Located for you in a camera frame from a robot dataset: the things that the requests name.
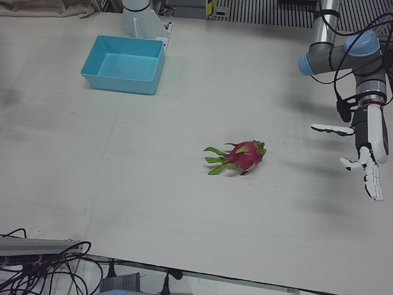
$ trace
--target power cord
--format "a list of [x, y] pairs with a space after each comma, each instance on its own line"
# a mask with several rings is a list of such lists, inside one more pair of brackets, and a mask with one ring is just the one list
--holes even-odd
[[171, 292], [169, 291], [169, 270], [168, 270], [164, 279], [164, 285], [161, 290], [161, 295], [170, 295], [170, 294]]
[[112, 258], [112, 260], [109, 263], [109, 270], [108, 274], [106, 275], [107, 278], [114, 278], [116, 277], [116, 272], [115, 272], [115, 259]]

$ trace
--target blue joint cap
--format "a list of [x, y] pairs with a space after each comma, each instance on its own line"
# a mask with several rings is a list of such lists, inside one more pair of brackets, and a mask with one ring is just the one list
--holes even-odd
[[313, 69], [309, 66], [307, 54], [303, 54], [299, 59], [299, 70], [305, 76], [315, 75]]
[[[344, 49], [348, 51], [349, 46], [355, 41], [359, 35], [353, 35], [345, 40]], [[379, 51], [379, 40], [373, 31], [366, 31], [354, 43], [348, 55], [352, 57], [368, 57]]]

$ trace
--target white robotic hand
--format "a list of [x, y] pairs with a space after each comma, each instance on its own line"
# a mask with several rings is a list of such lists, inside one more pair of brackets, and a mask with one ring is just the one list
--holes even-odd
[[351, 128], [312, 124], [319, 132], [336, 133], [340, 136], [356, 136], [357, 161], [340, 158], [348, 171], [363, 170], [365, 190], [376, 201], [383, 200], [379, 181], [379, 164], [387, 162], [387, 131], [382, 107], [377, 104], [360, 107], [355, 112]]
[[379, 166], [374, 161], [372, 151], [362, 146], [358, 161], [352, 162], [345, 158], [340, 158], [340, 162], [348, 171], [364, 170], [365, 190], [367, 194], [376, 201], [383, 201], [382, 187], [379, 182]]

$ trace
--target robotic arm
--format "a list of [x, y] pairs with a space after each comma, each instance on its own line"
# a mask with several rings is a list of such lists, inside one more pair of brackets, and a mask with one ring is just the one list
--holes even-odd
[[337, 111], [351, 126], [337, 127], [312, 124], [319, 132], [340, 136], [355, 135], [358, 160], [341, 158], [349, 171], [363, 170], [365, 190], [374, 200], [383, 200], [379, 182], [379, 165], [387, 162], [389, 150], [387, 129], [383, 116], [386, 103], [386, 73], [381, 46], [373, 31], [350, 36], [344, 45], [334, 46], [341, 0], [321, 0], [314, 18], [315, 40], [308, 53], [301, 56], [302, 74], [314, 74], [352, 69], [356, 79], [356, 94], [342, 99], [337, 96]]

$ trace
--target black wire bundle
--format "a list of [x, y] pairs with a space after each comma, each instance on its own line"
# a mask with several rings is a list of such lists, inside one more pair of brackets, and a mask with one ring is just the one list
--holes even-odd
[[[322, 2], [321, 2], [321, 0], [318, 0], [318, 5], [319, 5], [320, 10], [322, 10]], [[392, 19], [391, 19], [391, 20], [388, 20], [388, 21], [385, 21], [385, 22], [380, 22], [380, 23], [378, 23], [378, 21], [380, 21], [380, 20], [381, 20], [382, 18], [384, 18], [384, 17], [392, 17]], [[330, 23], [326, 20], [326, 18], [325, 18], [325, 16], [324, 16], [323, 14], [322, 14], [322, 19], [323, 19], [324, 23], [329, 27], [329, 29], [332, 30], [333, 33], [335, 33], [336, 35], [348, 37], [348, 36], [353, 36], [353, 35], [357, 35], [357, 34], [358, 34], [358, 36], [355, 38], [355, 40], [352, 41], [352, 43], [349, 45], [348, 49], [345, 51], [345, 53], [344, 53], [342, 59], [340, 60], [338, 66], [337, 66], [337, 69], [336, 69], [336, 71], [335, 71], [335, 75], [334, 75], [333, 81], [331, 81], [331, 82], [321, 82], [321, 81], [319, 81], [318, 79], [316, 79], [315, 77], [311, 76], [315, 81], [317, 81], [318, 83], [321, 83], [321, 84], [332, 84], [332, 83], [333, 83], [334, 92], [335, 92], [335, 95], [336, 95], [336, 97], [337, 97], [337, 100], [339, 100], [339, 101], [342, 100], [341, 95], [339, 94], [338, 89], [337, 89], [337, 82], [338, 82], [340, 79], [342, 79], [342, 78], [344, 78], [344, 77], [346, 77], [346, 76], [348, 76], [348, 75], [350, 75], [350, 74], [356, 73], [356, 71], [358, 71], [358, 70], [360, 70], [360, 69], [362, 69], [362, 68], [364, 68], [365, 66], [368, 65], [368, 64], [363, 65], [363, 66], [361, 66], [360, 68], [354, 69], [354, 70], [352, 70], [350, 73], [345, 74], [344, 76], [338, 77], [338, 73], [340, 72], [340, 69], [341, 69], [341, 67], [342, 67], [342, 65], [343, 65], [343, 63], [344, 63], [344, 61], [345, 61], [345, 58], [348, 56], [349, 51], [353, 48], [353, 46], [355, 45], [355, 43], [360, 39], [360, 37], [361, 37], [366, 31], [368, 31], [368, 30], [370, 30], [370, 29], [373, 29], [373, 28], [377, 28], [377, 27], [379, 27], [379, 26], [384, 26], [384, 25], [390, 25], [390, 28], [389, 28], [389, 35], [388, 35], [388, 37], [387, 37], [386, 45], [385, 45], [384, 50], [383, 50], [382, 55], [381, 55], [381, 60], [382, 60], [381, 65], [380, 65], [376, 70], [379, 70], [379, 69], [381, 69], [382, 67], [384, 67], [384, 68], [385, 68], [385, 72], [386, 72], [387, 74], [390, 73], [390, 72], [388, 71], [388, 69], [385, 67], [385, 64], [386, 64], [386, 52], [387, 52], [387, 48], [389, 47], [389, 44], [391, 43], [391, 39], [392, 39], [392, 35], [393, 35], [393, 13], [392, 13], [392, 12], [386, 12], [386, 13], [380, 15], [379, 17], [374, 18], [374, 20], [372, 20], [365, 28], [363, 28], [363, 29], [361, 29], [361, 30], [359, 30], [359, 31], [353, 32], [353, 33], [340, 33], [340, 32], [338, 32], [337, 30], [335, 30], [335, 29], [330, 25]], [[392, 100], [393, 100], [393, 97], [392, 97], [387, 103], [385, 103], [384, 106], [387, 105], [387, 104], [389, 104]]]
[[[12, 234], [23, 231], [24, 237], [26, 238], [26, 230], [24, 229], [17, 229], [8, 234], [0, 235], [0, 237], [14, 237], [18, 238]], [[70, 250], [80, 247], [82, 245], [87, 245], [87, 249], [82, 253], [68, 253]], [[58, 259], [51, 260], [51, 261], [43, 261], [40, 263], [32, 263], [24, 265], [21, 270], [11, 270], [7, 268], [0, 268], [0, 271], [8, 272], [8, 273], [15, 273], [12, 277], [10, 277], [4, 283], [0, 283], [0, 294], [6, 293], [10, 295], [17, 295], [17, 294], [42, 294], [45, 286], [49, 283], [49, 290], [48, 295], [52, 293], [52, 285], [53, 279], [55, 275], [69, 275], [71, 277], [72, 285], [76, 289], [77, 295], [88, 295], [94, 294], [96, 290], [99, 288], [99, 284], [97, 287], [92, 291], [89, 292], [88, 287], [84, 279], [74, 273], [71, 269], [70, 262], [72, 261], [89, 261], [96, 266], [99, 267], [101, 272], [101, 278], [103, 278], [103, 268], [99, 263], [104, 263], [105, 261], [96, 261], [94, 259], [85, 257], [88, 251], [91, 248], [91, 243], [88, 241], [79, 242], [75, 245], [65, 249], [61, 253], [58, 253]], [[60, 270], [60, 267], [66, 267], [66, 270]], [[39, 291], [33, 291], [38, 284], [41, 282], [41, 289]]]

